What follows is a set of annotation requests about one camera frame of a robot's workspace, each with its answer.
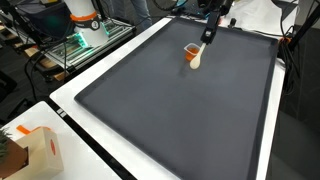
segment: dark gray surface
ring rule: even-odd
[[[170,23],[76,99],[183,179],[254,179],[276,41],[220,29],[191,70],[183,47],[202,31]]]

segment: floor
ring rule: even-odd
[[[147,1],[152,16],[165,15],[152,1]],[[300,0],[300,13],[297,25],[304,22],[311,0]],[[137,22],[131,3],[126,6],[130,20]],[[295,92],[283,96],[278,114],[270,157],[268,180],[318,180],[320,179],[320,30],[312,29],[300,43],[300,52],[295,58],[302,60],[301,79],[296,78]],[[0,103],[0,119],[7,120],[9,112],[23,98],[32,100],[30,85],[23,73],[27,58],[17,55],[10,47],[0,49],[0,69],[18,82],[16,90]],[[43,81],[38,73],[34,74],[37,87],[48,95],[62,85],[61,82]]]

